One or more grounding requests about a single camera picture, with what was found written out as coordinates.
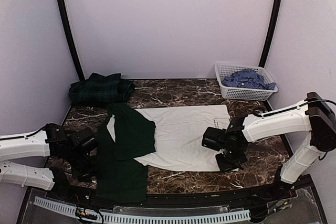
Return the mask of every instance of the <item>black cable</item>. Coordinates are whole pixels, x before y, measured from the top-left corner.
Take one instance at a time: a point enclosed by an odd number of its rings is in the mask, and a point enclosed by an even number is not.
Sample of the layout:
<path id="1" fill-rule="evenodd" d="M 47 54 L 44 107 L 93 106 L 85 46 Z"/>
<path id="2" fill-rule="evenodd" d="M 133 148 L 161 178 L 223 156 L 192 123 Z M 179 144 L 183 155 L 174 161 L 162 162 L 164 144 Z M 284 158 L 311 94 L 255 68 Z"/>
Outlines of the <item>black cable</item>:
<path id="1" fill-rule="evenodd" d="M 288 207 L 284 206 L 283 204 L 279 207 L 276 207 L 274 208 L 270 213 L 264 215 L 264 216 L 260 216 L 260 217 L 257 217 L 256 219 L 265 219 L 266 217 L 270 216 L 270 215 L 273 215 L 275 214 L 276 212 L 280 212 L 280 211 L 283 211 L 285 209 L 287 209 Z"/>
<path id="2" fill-rule="evenodd" d="M 288 193 L 290 194 L 290 200 L 289 200 L 288 202 L 290 202 L 291 199 L 292 199 L 292 192 L 291 192 L 291 191 L 288 191 Z M 280 198 L 277 202 L 275 202 L 273 205 L 271 205 L 270 207 L 268 207 L 266 210 L 264 210 L 264 211 L 258 213 L 257 215 L 253 215 L 253 216 L 251 216 L 251 218 L 256 218 L 256 219 L 266 218 L 269 214 L 274 213 L 274 212 L 273 212 L 274 209 L 277 209 L 277 208 L 278 208 L 278 207 L 275 207 L 275 206 L 276 206 L 280 201 L 286 199 L 286 195 L 284 195 L 282 198 Z M 265 212 L 268 212 L 270 209 L 272 209 L 272 212 L 268 213 L 266 216 L 258 217 L 258 216 L 264 214 Z"/>
<path id="3" fill-rule="evenodd" d="M 328 154 L 328 152 L 326 152 L 324 155 L 323 155 L 323 157 L 319 157 L 319 161 L 322 161 L 322 160 L 324 160 L 324 158 L 325 158 L 325 156 Z"/>
<path id="4" fill-rule="evenodd" d="M 257 112 L 257 110 L 253 110 L 253 111 L 252 111 L 252 114 L 255 115 L 255 116 L 257 116 L 257 117 L 259 117 L 259 118 L 262 117 L 262 115 L 259 114 L 259 113 Z"/>
<path id="5" fill-rule="evenodd" d="M 26 136 L 12 136 L 12 137 L 6 137 L 6 138 L 0 138 L 0 141 L 2 140 L 11 140 L 11 139 L 19 139 L 19 138 L 26 138 L 26 137 L 31 137 L 31 136 L 34 136 L 35 134 L 39 133 L 41 130 L 44 130 L 45 126 L 43 126 L 42 128 L 40 128 L 39 130 L 29 134 L 29 135 L 26 135 Z"/>
<path id="6" fill-rule="evenodd" d="M 96 209 L 90 207 L 89 205 L 86 205 L 86 204 L 83 204 L 83 203 L 79 203 L 79 204 L 77 205 L 76 210 L 79 210 L 79 209 L 78 209 L 78 208 L 80 207 L 79 205 L 86 206 L 86 207 L 88 207 L 88 209 L 93 210 L 93 211 L 95 211 L 97 214 L 99 214 L 99 216 L 100 216 L 100 218 L 101 218 L 101 224 L 104 224 L 104 216 L 103 216 L 103 214 L 102 214 L 99 210 L 96 210 Z M 95 221 L 96 221 L 96 220 L 94 220 L 94 221 L 83 220 L 82 217 L 81 217 L 81 215 L 79 215 L 78 217 L 79 217 L 79 219 L 82 221 L 82 223 L 85 223 L 85 224 L 95 223 Z"/>
<path id="7" fill-rule="evenodd" d="M 262 211 L 262 212 L 258 213 L 257 215 L 253 215 L 253 216 L 251 216 L 251 218 L 256 218 L 257 216 L 262 215 L 262 214 L 265 213 L 265 212 L 268 212 L 271 208 L 274 209 L 274 207 L 275 207 L 280 201 L 282 201 L 282 199 L 280 199 L 280 200 L 278 200 L 277 202 L 275 202 L 272 206 L 268 207 L 265 211 Z"/>
<path id="8" fill-rule="evenodd" d="M 282 113 L 282 112 L 287 112 L 287 111 L 290 111 L 290 110 L 294 110 L 294 109 L 296 109 L 297 107 L 303 107 L 303 106 L 305 106 L 305 105 L 307 105 L 307 104 L 315 103 L 315 102 L 329 102 L 329 103 L 332 103 L 332 104 L 336 105 L 336 102 L 334 102 L 334 101 L 321 99 L 321 100 L 314 100 L 314 101 L 305 102 L 305 103 L 300 104 L 300 105 L 298 105 L 298 106 L 291 107 L 291 108 L 284 109 L 284 110 L 280 110 L 280 111 L 276 111 L 276 112 L 269 113 L 269 114 L 266 114 L 266 115 L 263 115 L 263 114 L 257 114 L 257 113 L 253 113 L 253 115 L 255 115 L 255 116 L 259 117 L 259 118 L 266 118 L 266 117 L 268 117 L 268 116 L 272 116 L 272 115 L 276 115 L 276 114 L 279 114 L 279 113 Z"/>
<path id="9" fill-rule="evenodd" d="M 72 195 L 71 196 L 71 198 L 69 198 L 69 199 L 63 199 L 63 198 L 61 198 L 61 197 L 59 197 L 58 195 L 56 195 L 54 192 L 52 192 L 52 191 L 50 191 L 50 193 L 51 194 L 53 194 L 56 198 L 58 198 L 59 200 L 61 200 L 61 201 L 69 201 L 70 199 L 72 199 L 73 197 L 74 197 L 74 195 Z M 85 206 L 86 208 L 88 208 L 88 209 L 91 209 L 91 210 L 93 210 L 93 211 L 95 211 L 96 213 L 98 213 L 99 215 L 100 215 L 100 217 L 101 217 L 101 224 L 104 224 L 104 216 L 103 216 L 103 214 L 99 211 L 99 210 L 96 210 L 96 209 L 94 209 L 93 207 L 91 207 L 91 206 L 89 206 L 89 205 L 86 205 L 86 204 L 84 204 L 84 203 L 80 203 L 79 202 L 79 200 L 78 200 L 78 203 L 76 204 L 76 210 L 80 207 L 80 206 Z M 83 220 L 84 222 L 82 222 L 82 223 L 85 223 L 86 222 L 86 224 L 87 223 L 94 223 L 95 221 L 86 221 L 86 220 Z"/>
<path id="10" fill-rule="evenodd" d="M 260 196 L 258 196 L 258 195 L 251 195 L 251 196 L 249 196 L 249 197 L 251 197 L 251 198 L 258 198 L 258 199 L 262 199 L 262 200 L 264 200 L 264 201 L 272 201 L 273 200 L 273 198 L 263 198 L 263 197 L 260 197 Z"/>

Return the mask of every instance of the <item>green plaid shirt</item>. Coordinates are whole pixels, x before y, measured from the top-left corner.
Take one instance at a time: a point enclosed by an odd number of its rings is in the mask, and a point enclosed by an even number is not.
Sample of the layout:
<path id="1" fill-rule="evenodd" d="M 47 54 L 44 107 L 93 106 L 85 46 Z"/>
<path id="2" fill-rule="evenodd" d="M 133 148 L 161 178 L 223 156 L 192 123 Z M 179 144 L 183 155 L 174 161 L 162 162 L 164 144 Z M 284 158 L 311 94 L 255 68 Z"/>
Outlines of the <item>green plaid shirt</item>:
<path id="1" fill-rule="evenodd" d="M 101 76 L 93 73 L 88 80 L 71 84 L 69 97 L 74 105 L 107 105 L 125 102 L 133 93 L 133 81 L 121 79 L 120 73 Z"/>

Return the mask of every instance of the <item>black curved pole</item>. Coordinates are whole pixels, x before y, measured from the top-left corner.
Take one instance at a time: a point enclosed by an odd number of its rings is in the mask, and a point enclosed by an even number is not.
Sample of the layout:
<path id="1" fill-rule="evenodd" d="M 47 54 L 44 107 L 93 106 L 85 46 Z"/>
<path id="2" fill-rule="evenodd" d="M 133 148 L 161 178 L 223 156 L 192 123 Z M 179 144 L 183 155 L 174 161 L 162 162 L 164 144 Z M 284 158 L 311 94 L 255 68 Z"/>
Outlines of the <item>black curved pole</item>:
<path id="1" fill-rule="evenodd" d="M 80 61 L 79 61 L 78 54 L 77 54 L 77 51 L 76 51 L 74 38 L 72 37 L 72 32 L 71 32 L 71 29 L 70 29 L 70 24 L 69 24 L 67 10 L 66 10 L 66 7 L 65 7 L 65 2 L 64 2 L 64 0 L 57 0 L 57 3 L 58 3 L 58 8 L 59 8 L 59 13 L 61 14 L 64 33 L 65 33 L 65 36 L 67 38 L 70 54 L 71 54 L 71 57 L 72 57 L 72 61 L 74 62 L 73 64 L 75 65 L 75 69 L 76 69 L 78 78 L 79 78 L 80 81 L 85 81 L 85 76 L 84 76 L 82 67 L 80 65 Z"/>
<path id="2" fill-rule="evenodd" d="M 273 2 L 273 9 L 272 9 L 272 14 L 271 14 L 271 19 L 269 22 L 268 30 L 267 30 L 267 35 L 266 35 L 266 40 L 264 44 L 264 49 L 260 57 L 260 62 L 259 66 L 260 67 L 265 67 L 267 57 L 269 54 L 269 49 L 272 44 L 272 39 L 275 31 L 275 26 L 277 24 L 277 19 L 278 19 L 278 14 L 279 14 L 279 9 L 280 9 L 280 3 L 281 0 L 274 0 Z"/>

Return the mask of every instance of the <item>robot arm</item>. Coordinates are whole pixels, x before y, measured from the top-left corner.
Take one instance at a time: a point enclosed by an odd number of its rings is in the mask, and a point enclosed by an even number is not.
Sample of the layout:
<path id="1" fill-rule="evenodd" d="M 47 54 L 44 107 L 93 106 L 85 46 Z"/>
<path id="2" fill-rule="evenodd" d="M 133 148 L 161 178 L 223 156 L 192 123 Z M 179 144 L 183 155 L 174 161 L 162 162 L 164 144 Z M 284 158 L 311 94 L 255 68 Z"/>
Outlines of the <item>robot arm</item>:
<path id="1" fill-rule="evenodd" d="M 336 148 L 335 114 L 320 100 L 318 94 L 311 92 L 307 99 L 292 106 L 233 118 L 227 130 L 208 128 L 202 145 L 223 150 L 216 155 L 217 163 L 221 171 L 229 171 L 243 168 L 248 143 L 273 135 L 307 132 L 301 146 L 281 168 L 281 181 L 292 184 L 319 156 Z"/>
<path id="2" fill-rule="evenodd" d="M 83 181 L 98 171 L 96 160 L 90 156 L 96 147 L 91 129 L 67 132 L 57 124 L 47 124 L 36 132 L 0 136 L 0 183 L 51 190 L 55 182 L 66 180 L 65 174 L 57 169 L 35 168 L 8 161 L 30 156 L 62 158 L 70 163 L 73 178 Z"/>

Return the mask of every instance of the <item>clothing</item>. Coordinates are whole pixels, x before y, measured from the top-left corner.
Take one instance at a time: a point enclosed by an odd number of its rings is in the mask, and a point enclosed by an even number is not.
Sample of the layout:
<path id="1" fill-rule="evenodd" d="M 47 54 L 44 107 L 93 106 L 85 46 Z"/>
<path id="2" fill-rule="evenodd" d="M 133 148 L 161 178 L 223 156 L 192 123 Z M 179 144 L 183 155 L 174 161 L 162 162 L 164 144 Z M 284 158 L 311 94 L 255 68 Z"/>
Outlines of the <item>clothing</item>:
<path id="1" fill-rule="evenodd" d="M 201 143 L 208 127 L 218 129 L 228 127 L 230 116 L 225 105 L 138 109 L 137 111 L 148 120 L 155 122 L 156 152 L 137 157 L 136 161 L 143 165 L 177 172 L 219 172 L 215 155 L 220 152 L 205 148 Z M 116 123 L 114 118 L 111 118 L 107 125 L 112 138 L 117 134 Z"/>
<path id="2" fill-rule="evenodd" d="M 224 77 L 222 84 L 226 87 L 246 88 L 246 89 L 267 89 L 274 90 L 276 83 L 265 83 L 264 76 L 258 74 L 253 69 L 244 69 Z"/>
<path id="3" fill-rule="evenodd" d="M 106 77 L 93 73 L 88 80 L 71 84 L 69 97 L 74 105 L 106 106 L 129 100 L 134 89 L 133 81 L 121 79 L 120 73 Z"/>
<path id="4" fill-rule="evenodd" d="M 119 203 L 146 200 L 148 168 L 134 157 L 155 152 L 155 124 L 126 104 L 107 107 L 108 116 L 98 127 L 98 197 Z M 112 115 L 115 120 L 115 139 L 107 130 Z"/>

